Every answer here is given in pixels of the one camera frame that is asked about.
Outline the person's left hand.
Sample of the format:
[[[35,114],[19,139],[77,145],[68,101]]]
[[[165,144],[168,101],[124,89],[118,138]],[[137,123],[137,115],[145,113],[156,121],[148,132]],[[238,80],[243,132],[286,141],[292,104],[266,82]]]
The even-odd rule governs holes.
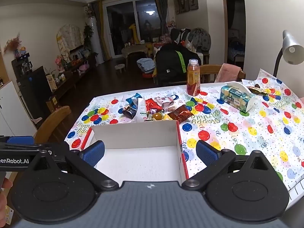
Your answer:
[[[7,189],[12,187],[13,183],[4,178],[3,184],[1,186],[1,195],[0,195],[0,227],[4,227],[6,224],[6,205],[7,205],[7,197],[2,191],[2,189]]]

